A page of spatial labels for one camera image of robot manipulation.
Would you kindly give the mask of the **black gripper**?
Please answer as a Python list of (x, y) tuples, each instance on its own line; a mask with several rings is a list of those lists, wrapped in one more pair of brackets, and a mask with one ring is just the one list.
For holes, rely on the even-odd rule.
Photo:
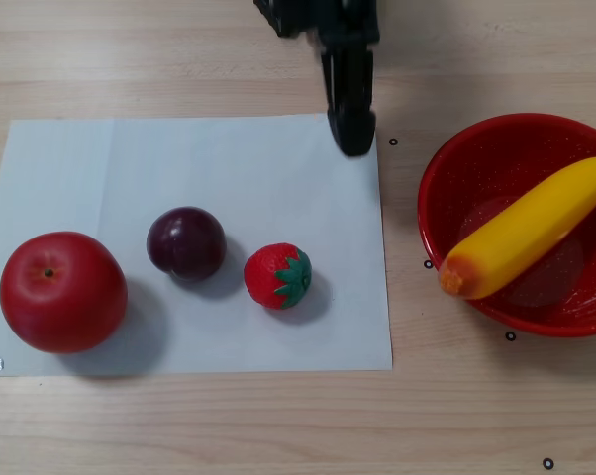
[(376, 127), (371, 110), (373, 52), (368, 47), (380, 41), (376, 2), (320, 0), (304, 6), (301, 30), (315, 32), (320, 43), (331, 48), (321, 59), (333, 137), (344, 155), (363, 156)]

